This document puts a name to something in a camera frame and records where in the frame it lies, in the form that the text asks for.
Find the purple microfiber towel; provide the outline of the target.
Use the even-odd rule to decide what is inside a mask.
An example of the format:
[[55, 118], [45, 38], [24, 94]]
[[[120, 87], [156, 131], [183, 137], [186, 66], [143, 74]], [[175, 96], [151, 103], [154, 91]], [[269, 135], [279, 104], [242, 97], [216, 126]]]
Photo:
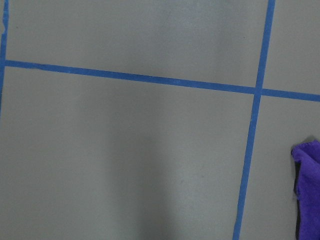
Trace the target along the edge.
[[295, 165], [294, 193], [297, 200], [295, 237], [320, 238], [320, 142], [313, 140], [291, 150]]

